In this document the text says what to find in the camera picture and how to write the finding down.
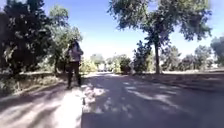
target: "person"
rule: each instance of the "person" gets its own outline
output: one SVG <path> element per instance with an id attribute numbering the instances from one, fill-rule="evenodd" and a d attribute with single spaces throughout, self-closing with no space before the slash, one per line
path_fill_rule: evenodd
<path id="1" fill-rule="evenodd" d="M 73 77 L 73 71 L 75 72 L 76 81 L 79 86 L 81 86 L 81 75 L 79 74 L 79 66 L 81 61 L 81 56 L 83 55 L 83 51 L 80 48 L 80 45 L 77 40 L 71 42 L 67 56 L 68 59 L 68 89 L 71 88 L 71 82 Z"/>

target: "tree trunk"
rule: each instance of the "tree trunk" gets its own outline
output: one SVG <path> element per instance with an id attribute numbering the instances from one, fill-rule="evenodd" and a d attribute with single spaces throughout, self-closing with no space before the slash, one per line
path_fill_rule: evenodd
<path id="1" fill-rule="evenodd" d="M 155 43 L 154 46 L 155 46 L 155 56 L 156 56 L 156 74 L 160 74 L 158 43 Z"/>

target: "distant tree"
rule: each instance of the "distant tree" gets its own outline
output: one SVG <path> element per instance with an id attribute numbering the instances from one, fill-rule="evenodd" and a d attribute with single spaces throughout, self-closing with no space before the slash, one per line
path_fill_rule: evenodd
<path id="1" fill-rule="evenodd" d="M 113 62 L 118 61 L 120 63 L 123 58 L 127 58 L 127 55 L 126 54 L 115 55 L 112 57 L 112 61 Z"/>
<path id="2" fill-rule="evenodd" d="M 183 69 L 184 70 L 193 70 L 195 65 L 195 56 L 190 54 L 186 55 L 182 59 Z"/>
<path id="3" fill-rule="evenodd" d="M 50 10 L 50 18 L 52 21 L 50 29 L 54 41 L 51 47 L 50 63 L 54 63 L 54 72 L 56 73 L 62 50 L 65 49 L 68 45 L 68 41 L 65 42 L 65 40 L 62 40 L 64 36 L 67 36 L 64 28 L 68 26 L 68 10 L 58 5 L 54 6 Z"/>
<path id="4" fill-rule="evenodd" d="M 123 73 L 128 73 L 131 71 L 131 67 L 129 66 L 131 59 L 128 57 L 122 57 L 120 60 L 120 69 Z"/>
<path id="5" fill-rule="evenodd" d="M 108 65 L 113 64 L 113 58 L 107 58 L 106 62 L 107 62 Z"/>
<path id="6" fill-rule="evenodd" d="M 163 70 L 174 71 L 178 69 L 178 64 L 180 63 L 180 53 L 175 46 L 167 47 L 163 55 L 165 61 L 162 65 Z"/>
<path id="7" fill-rule="evenodd" d="M 113 72 L 114 73 L 120 73 L 121 72 L 121 65 L 120 65 L 120 61 L 118 59 L 114 60 L 114 66 L 113 66 Z"/>
<path id="8" fill-rule="evenodd" d="M 197 69 L 204 69 L 207 64 L 207 59 L 211 56 L 211 48 L 199 45 L 195 49 L 195 56 L 196 56 L 196 68 Z"/>
<path id="9" fill-rule="evenodd" d="M 100 64 L 104 63 L 104 58 L 103 58 L 103 56 L 101 54 L 93 54 L 90 57 L 90 60 L 95 63 L 97 68 L 99 68 Z"/>
<path id="10" fill-rule="evenodd" d="M 213 59 L 208 59 L 207 60 L 207 68 L 212 68 L 212 64 L 214 64 L 214 60 Z"/>
<path id="11" fill-rule="evenodd" d="M 217 57 L 217 63 L 224 66 L 224 36 L 212 40 L 211 48 Z"/>
<path id="12" fill-rule="evenodd" d="M 143 44 L 142 41 L 137 43 L 138 48 L 134 50 L 134 70 L 137 73 L 147 71 L 149 64 L 152 62 L 150 57 L 151 51 Z"/>
<path id="13" fill-rule="evenodd" d="M 33 71 L 51 45 L 50 19 L 43 10 L 43 0 L 18 2 L 7 0 L 4 12 L 9 18 L 7 39 L 2 42 L 4 60 L 14 75 Z"/>
<path id="14" fill-rule="evenodd" d="M 211 11 L 207 0 L 159 0 L 157 9 L 149 10 L 151 0 L 110 0 L 108 12 L 118 21 L 119 29 L 140 28 L 147 33 L 147 45 L 154 45 L 156 73 L 160 73 L 159 50 L 170 43 L 169 35 L 180 26 L 187 40 L 210 34 L 206 25 Z"/>
<path id="15" fill-rule="evenodd" d="M 80 66 L 80 72 L 83 73 L 90 73 L 97 71 L 97 67 L 94 64 L 94 62 L 86 59 L 82 59 L 81 66 Z"/>
<path id="16" fill-rule="evenodd" d="M 147 69 L 146 71 L 151 72 L 154 70 L 154 55 L 153 55 L 153 51 L 150 51 L 150 53 L 147 54 L 146 56 L 146 65 L 147 65 Z"/>

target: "tree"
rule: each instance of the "tree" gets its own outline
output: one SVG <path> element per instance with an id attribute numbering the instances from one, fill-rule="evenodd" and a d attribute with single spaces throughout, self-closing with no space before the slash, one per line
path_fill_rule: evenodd
<path id="1" fill-rule="evenodd" d="M 163 70 L 174 71 L 177 70 L 178 64 L 180 63 L 180 53 L 175 46 L 167 47 L 163 55 L 165 57 L 165 62 L 162 65 Z"/>
<path id="2" fill-rule="evenodd" d="M 193 70 L 195 65 L 195 56 L 190 54 L 182 59 L 183 70 Z"/>
<path id="3" fill-rule="evenodd" d="M 151 71 L 154 70 L 154 55 L 153 55 L 153 51 L 150 51 L 150 53 L 147 54 L 146 65 L 147 65 L 146 71 L 151 72 Z"/>
<path id="4" fill-rule="evenodd" d="M 9 18 L 4 12 L 0 12 L 0 68 L 7 68 L 6 67 L 6 60 L 4 58 L 4 52 L 5 52 L 5 40 L 8 36 L 8 23 Z"/>
<path id="5" fill-rule="evenodd" d="M 113 58 L 107 58 L 106 62 L 107 62 L 108 65 L 113 64 Z"/>
<path id="6" fill-rule="evenodd" d="M 69 13 L 67 9 L 58 5 L 54 6 L 50 10 L 50 18 L 52 22 L 50 28 L 53 37 L 53 44 L 50 50 L 49 62 L 50 64 L 54 64 L 54 72 L 56 73 L 59 62 L 65 63 L 63 53 L 67 50 L 69 43 L 74 39 L 81 41 L 82 36 L 78 28 L 71 28 L 69 26 Z"/>
<path id="7" fill-rule="evenodd" d="M 150 55 L 152 53 L 142 41 L 139 41 L 137 45 L 138 48 L 134 50 L 134 70 L 138 73 L 142 73 L 143 71 L 147 71 L 149 64 L 152 62 L 152 60 L 150 60 Z"/>
<path id="8" fill-rule="evenodd" d="M 25 3 L 7 0 L 4 12 L 9 18 L 7 39 L 2 42 L 4 60 L 14 75 L 33 71 L 47 55 L 51 45 L 50 19 L 42 7 L 43 0 Z"/>
<path id="9" fill-rule="evenodd" d="M 154 45 L 156 73 L 159 73 L 159 49 L 170 43 L 169 35 L 180 26 L 187 40 L 201 40 L 210 28 L 206 25 L 211 11 L 207 0 L 160 0 L 158 8 L 148 11 L 149 0 L 111 0 L 108 12 L 118 21 L 118 27 L 140 28 L 148 34 L 148 45 Z"/>
<path id="10" fill-rule="evenodd" d="M 131 67 L 129 66 L 131 59 L 128 57 L 122 57 L 120 60 L 120 69 L 123 73 L 128 73 L 131 71 Z"/>
<path id="11" fill-rule="evenodd" d="M 207 64 L 207 59 L 211 56 L 211 48 L 199 45 L 195 49 L 195 56 L 196 56 L 196 68 L 204 69 Z"/>
<path id="12" fill-rule="evenodd" d="M 212 64 L 214 64 L 214 60 L 213 59 L 208 59 L 207 60 L 207 68 L 211 68 L 212 67 Z"/>
<path id="13" fill-rule="evenodd" d="M 104 62 L 104 58 L 103 58 L 103 56 L 101 54 L 93 54 L 90 57 L 90 60 L 95 63 L 97 68 L 99 68 L 99 65 Z"/>
<path id="14" fill-rule="evenodd" d="M 121 65 L 118 59 L 114 60 L 114 66 L 113 66 L 113 72 L 114 73 L 120 73 L 121 72 Z"/>
<path id="15" fill-rule="evenodd" d="M 224 36 L 213 39 L 211 48 L 217 57 L 217 63 L 224 66 Z"/>
<path id="16" fill-rule="evenodd" d="M 82 59 L 81 66 L 80 66 L 80 72 L 83 73 L 90 73 L 97 71 L 97 67 L 94 64 L 94 62 L 86 59 Z"/>

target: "leg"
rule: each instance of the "leg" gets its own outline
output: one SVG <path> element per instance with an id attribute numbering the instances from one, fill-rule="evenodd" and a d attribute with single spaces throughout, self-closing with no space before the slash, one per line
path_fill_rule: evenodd
<path id="1" fill-rule="evenodd" d="M 69 62 L 69 64 L 68 64 L 68 88 L 71 87 L 72 76 L 73 76 L 73 64 L 72 64 L 72 62 Z"/>
<path id="2" fill-rule="evenodd" d="M 75 77 L 76 77 L 77 83 L 79 86 L 81 86 L 81 76 L 79 75 L 79 62 L 75 62 L 74 69 L 75 69 Z"/>

